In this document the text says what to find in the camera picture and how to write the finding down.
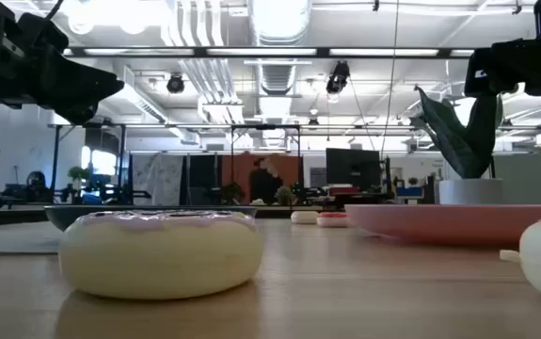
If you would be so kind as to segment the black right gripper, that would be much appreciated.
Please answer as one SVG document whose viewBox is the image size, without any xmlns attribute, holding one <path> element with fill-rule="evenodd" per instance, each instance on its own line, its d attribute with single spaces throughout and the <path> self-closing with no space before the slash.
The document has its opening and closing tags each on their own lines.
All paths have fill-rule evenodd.
<svg viewBox="0 0 541 339">
<path fill-rule="evenodd" d="M 541 96 L 541 34 L 534 40 L 498 42 L 491 48 L 473 51 L 467 67 L 465 95 L 495 96 L 500 93 L 495 81 L 504 89 L 524 83 L 525 93 Z"/>
</svg>

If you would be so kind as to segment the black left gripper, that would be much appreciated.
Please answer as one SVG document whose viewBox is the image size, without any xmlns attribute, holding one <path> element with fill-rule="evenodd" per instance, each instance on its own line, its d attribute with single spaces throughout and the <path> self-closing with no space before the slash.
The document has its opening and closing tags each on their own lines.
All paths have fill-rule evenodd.
<svg viewBox="0 0 541 339">
<path fill-rule="evenodd" d="M 56 4 L 46 17 L 25 13 L 16 19 L 0 2 L 0 104 L 15 109 L 35 104 L 83 125 L 124 82 L 63 56 L 69 40 L 51 21 L 59 8 Z"/>
</svg>

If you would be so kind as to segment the small red donut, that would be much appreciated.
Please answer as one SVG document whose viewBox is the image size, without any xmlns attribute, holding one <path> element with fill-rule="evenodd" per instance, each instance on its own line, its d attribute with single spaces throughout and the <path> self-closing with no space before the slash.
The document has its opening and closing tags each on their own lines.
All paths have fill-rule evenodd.
<svg viewBox="0 0 541 339">
<path fill-rule="evenodd" d="M 323 228 L 348 228 L 351 222 L 344 212 L 323 212 L 316 218 L 316 224 Z"/>
</svg>

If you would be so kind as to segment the small cream donut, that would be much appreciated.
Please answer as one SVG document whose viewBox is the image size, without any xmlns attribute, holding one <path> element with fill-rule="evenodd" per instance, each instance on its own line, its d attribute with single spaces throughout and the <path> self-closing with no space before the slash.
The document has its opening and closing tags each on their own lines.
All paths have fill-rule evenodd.
<svg viewBox="0 0 541 339">
<path fill-rule="evenodd" d="M 291 214 L 293 224 L 316 224 L 319 213 L 316 211 L 294 211 Z"/>
</svg>

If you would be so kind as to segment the green leafy plant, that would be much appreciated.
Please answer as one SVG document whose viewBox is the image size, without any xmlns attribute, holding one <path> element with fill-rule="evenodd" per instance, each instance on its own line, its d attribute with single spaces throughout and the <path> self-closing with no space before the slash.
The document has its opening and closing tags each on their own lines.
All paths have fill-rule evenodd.
<svg viewBox="0 0 541 339">
<path fill-rule="evenodd" d="M 490 166 L 496 130 L 502 122 L 501 96 L 476 98 L 469 111 L 469 122 L 464 125 L 449 101 L 433 100 L 418 86 L 415 90 L 420 94 L 422 111 L 410 118 L 411 125 L 428 134 L 462 179 L 482 177 Z"/>
</svg>

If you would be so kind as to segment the small background plant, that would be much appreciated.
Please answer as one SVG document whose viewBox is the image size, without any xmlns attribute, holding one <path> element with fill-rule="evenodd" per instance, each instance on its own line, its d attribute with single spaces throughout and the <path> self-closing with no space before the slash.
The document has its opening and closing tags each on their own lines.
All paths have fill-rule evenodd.
<svg viewBox="0 0 541 339">
<path fill-rule="evenodd" d="M 74 166 L 68 170 L 68 177 L 71 179 L 70 196 L 72 203 L 77 204 L 81 202 L 82 183 L 87 182 L 90 175 L 89 169 L 84 169 L 80 166 Z"/>
</svg>

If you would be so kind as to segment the black ceiling spotlight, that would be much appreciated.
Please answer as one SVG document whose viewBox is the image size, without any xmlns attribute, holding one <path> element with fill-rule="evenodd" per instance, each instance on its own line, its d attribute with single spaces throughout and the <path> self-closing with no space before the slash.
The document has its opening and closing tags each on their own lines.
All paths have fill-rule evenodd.
<svg viewBox="0 0 541 339">
<path fill-rule="evenodd" d="M 339 60 L 332 73 L 326 81 L 326 92 L 328 94 L 340 94 L 347 85 L 350 77 L 349 65 L 344 60 Z"/>
<path fill-rule="evenodd" d="M 167 80 L 167 91 L 170 94 L 180 94 L 184 91 L 183 75 L 181 73 L 172 73 Z"/>
</svg>

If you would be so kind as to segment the white plant pot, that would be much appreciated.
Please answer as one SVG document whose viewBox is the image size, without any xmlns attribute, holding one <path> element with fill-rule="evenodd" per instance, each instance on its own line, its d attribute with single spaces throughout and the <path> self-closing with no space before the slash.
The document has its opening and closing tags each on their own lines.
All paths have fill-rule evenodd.
<svg viewBox="0 0 541 339">
<path fill-rule="evenodd" d="M 438 198 L 440 204 L 502 204 L 503 180 L 480 178 L 440 181 Z"/>
</svg>

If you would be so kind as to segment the black plate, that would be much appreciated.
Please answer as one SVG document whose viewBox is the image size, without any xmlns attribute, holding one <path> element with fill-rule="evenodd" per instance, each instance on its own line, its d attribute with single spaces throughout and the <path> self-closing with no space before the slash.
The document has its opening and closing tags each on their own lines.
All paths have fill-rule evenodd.
<svg viewBox="0 0 541 339">
<path fill-rule="evenodd" d="M 55 227 L 60 231 L 65 231 L 71 224 L 73 224 L 81 216 L 85 216 L 91 213 L 99 212 L 116 212 L 116 211 L 129 211 L 129 210 L 146 210 L 146 211 L 198 211 L 198 210 L 211 210 L 211 211 L 231 211 L 241 212 L 251 217 L 256 215 L 255 206 L 229 206 L 229 205 L 195 205 L 195 206 L 159 206 L 159 205 L 47 205 L 44 207 L 46 217 L 51 221 Z"/>
</svg>

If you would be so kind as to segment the pink plate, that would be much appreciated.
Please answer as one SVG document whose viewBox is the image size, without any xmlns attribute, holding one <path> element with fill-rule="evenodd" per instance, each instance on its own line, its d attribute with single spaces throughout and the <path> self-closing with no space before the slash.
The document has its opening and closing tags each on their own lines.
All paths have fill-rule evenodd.
<svg viewBox="0 0 541 339">
<path fill-rule="evenodd" d="M 541 218 L 541 204 L 348 204 L 352 224 L 406 242 L 492 246 L 516 244 Z"/>
</svg>

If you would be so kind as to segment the black monitor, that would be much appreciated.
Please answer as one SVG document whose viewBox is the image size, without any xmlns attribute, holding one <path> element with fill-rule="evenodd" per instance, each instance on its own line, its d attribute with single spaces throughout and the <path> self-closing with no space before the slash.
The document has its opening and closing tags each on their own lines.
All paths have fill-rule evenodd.
<svg viewBox="0 0 541 339">
<path fill-rule="evenodd" d="M 381 185 L 380 152 L 353 149 L 326 149 L 326 182 L 350 185 L 361 190 Z"/>
</svg>

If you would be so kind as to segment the pink white striped donut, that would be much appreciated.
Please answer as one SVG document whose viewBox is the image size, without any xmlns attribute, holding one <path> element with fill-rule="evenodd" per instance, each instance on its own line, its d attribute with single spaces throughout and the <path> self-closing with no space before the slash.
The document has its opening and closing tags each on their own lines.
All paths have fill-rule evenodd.
<svg viewBox="0 0 541 339">
<path fill-rule="evenodd" d="M 76 290 L 114 299 L 187 299 L 246 283 L 263 240 L 254 217 L 214 210 L 104 211 L 78 218 L 58 245 Z"/>
</svg>

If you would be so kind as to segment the person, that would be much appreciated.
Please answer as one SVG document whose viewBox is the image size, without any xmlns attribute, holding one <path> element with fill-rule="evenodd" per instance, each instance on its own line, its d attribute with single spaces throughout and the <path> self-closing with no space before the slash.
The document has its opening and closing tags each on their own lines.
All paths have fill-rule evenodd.
<svg viewBox="0 0 541 339">
<path fill-rule="evenodd" d="M 277 201 L 277 191 L 283 185 L 278 170 L 269 157 L 256 159 L 254 167 L 255 169 L 249 174 L 250 199 L 253 202 L 261 200 L 265 204 L 273 204 Z"/>
</svg>

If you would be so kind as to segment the black overhead frame bar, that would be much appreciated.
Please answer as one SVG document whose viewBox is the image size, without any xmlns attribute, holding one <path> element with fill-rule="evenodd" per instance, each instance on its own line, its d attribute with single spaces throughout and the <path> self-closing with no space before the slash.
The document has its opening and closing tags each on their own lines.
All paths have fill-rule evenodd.
<svg viewBox="0 0 541 339">
<path fill-rule="evenodd" d="M 69 47 L 72 58 L 367 58 L 367 59 L 466 59 L 473 49 L 464 48 L 358 48 L 358 47 Z"/>
</svg>

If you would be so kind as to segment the silver ceiling duct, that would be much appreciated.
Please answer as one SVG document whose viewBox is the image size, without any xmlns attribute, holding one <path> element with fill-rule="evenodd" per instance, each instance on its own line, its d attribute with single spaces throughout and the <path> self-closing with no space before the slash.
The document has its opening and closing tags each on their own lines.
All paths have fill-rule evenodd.
<svg viewBox="0 0 541 339">
<path fill-rule="evenodd" d="M 307 36 L 312 0 L 247 0 L 248 21 L 256 46 L 293 47 Z M 293 88 L 296 66 L 262 64 L 258 67 L 261 90 L 270 96 L 287 95 Z"/>
</svg>

